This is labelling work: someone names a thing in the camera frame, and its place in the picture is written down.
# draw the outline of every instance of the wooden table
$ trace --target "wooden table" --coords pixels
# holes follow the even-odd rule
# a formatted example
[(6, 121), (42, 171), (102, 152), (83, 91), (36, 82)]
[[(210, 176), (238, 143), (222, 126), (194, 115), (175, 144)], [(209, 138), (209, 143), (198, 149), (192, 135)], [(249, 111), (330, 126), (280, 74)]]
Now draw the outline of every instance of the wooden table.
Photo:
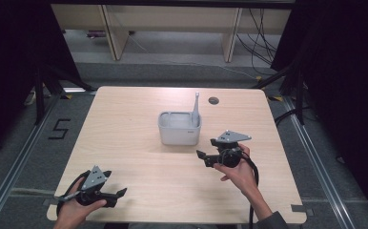
[[(190, 112), (199, 92), (202, 128), (195, 146), (160, 141), (157, 118), (164, 111)], [(209, 103), (217, 97), (219, 103)], [(288, 223), (303, 223), (304, 213), (265, 94), (260, 90), (102, 87), (98, 90), (55, 195), (65, 193), (82, 172), (98, 165), (112, 175), (101, 189), (128, 187), (115, 208), (102, 208), (87, 220), (168, 223), (247, 223), (249, 202), (222, 174), (206, 168), (195, 150), (217, 155), (210, 138), (225, 130), (250, 135), (260, 173), (259, 188), (273, 211)], [(56, 220), (55, 206), (48, 218)]]

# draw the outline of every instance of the circular hole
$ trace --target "circular hole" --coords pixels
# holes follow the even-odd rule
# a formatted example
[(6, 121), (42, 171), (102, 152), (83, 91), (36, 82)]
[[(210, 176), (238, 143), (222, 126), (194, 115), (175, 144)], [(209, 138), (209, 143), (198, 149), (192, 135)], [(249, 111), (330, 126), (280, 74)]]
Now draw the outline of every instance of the circular hole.
[(212, 104), (212, 105), (216, 105), (219, 103), (219, 99), (217, 97), (210, 97), (208, 99), (208, 101)]

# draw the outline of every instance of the forearm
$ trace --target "forearm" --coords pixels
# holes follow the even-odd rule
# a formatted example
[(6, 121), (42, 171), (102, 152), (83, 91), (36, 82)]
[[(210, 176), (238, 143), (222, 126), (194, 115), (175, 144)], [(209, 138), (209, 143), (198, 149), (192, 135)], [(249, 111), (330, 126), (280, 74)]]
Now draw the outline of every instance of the forearm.
[(250, 188), (242, 193), (249, 200), (250, 204), (255, 210), (258, 220), (264, 220), (273, 214), (267, 202), (264, 200), (264, 197), (257, 188)]
[(65, 225), (62, 222), (57, 221), (53, 226), (53, 229), (72, 229), (73, 227)]

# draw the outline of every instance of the aluminum rail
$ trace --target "aluminum rail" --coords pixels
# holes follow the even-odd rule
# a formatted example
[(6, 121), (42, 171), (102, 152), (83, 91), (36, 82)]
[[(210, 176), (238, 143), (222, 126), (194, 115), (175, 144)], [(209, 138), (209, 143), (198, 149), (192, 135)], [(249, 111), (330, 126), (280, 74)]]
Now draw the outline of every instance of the aluminum rail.
[(12, 187), (14, 186), (15, 182), (17, 181), (18, 177), (23, 171), (23, 168), (26, 165), (27, 160), (29, 159), (31, 155), (31, 151), (33, 147), (35, 146), (37, 139), (40, 136), (43, 130), (43, 127), (45, 126), (48, 120), (48, 117), (50, 116), (51, 111), (55, 107), (59, 98), (60, 98), (60, 95), (54, 95), (51, 98), (50, 103), (47, 106), (48, 110), (46, 114), (43, 116), (42, 120), (33, 127), (17, 159), (12, 164), (8, 174), (6, 175), (6, 178), (3, 180), (2, 184), (0, 185), (0, 211), (2, 210), (3, 206), (6, 203), (6, 200), (9, 197)]
[[(288, 96), (284, 96), (284, 103), (287, 111), (291, 111), (295, 108), (294, 104), (292, 103), (292, 99)], [(334, 182), (330, 179), (324, 164), (321, 162), (320, 156), (318, 155), (317, 150), (305, 127), (299, 123), (294, 114), (291, 115), (291, 119), (316, 172), (321, 187), (323, 188), (323, 191), (328, 198), (333, 211), (335, 212), (339, 225), (344, 229), (356, 228), (347, 207), (345, 206), (336, 186), (334, 185)]]

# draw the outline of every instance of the white container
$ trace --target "white container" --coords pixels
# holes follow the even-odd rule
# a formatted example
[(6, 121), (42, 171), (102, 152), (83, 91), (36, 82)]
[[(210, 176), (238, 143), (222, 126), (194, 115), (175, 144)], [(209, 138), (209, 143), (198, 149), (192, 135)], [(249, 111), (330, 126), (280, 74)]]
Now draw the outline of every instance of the white container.
[(197, 115), (193, 125), (193, 112), (163, 112), (158, 118), (161, 142), (165, 145), (196, 145), (199, 140), (202, 119)]

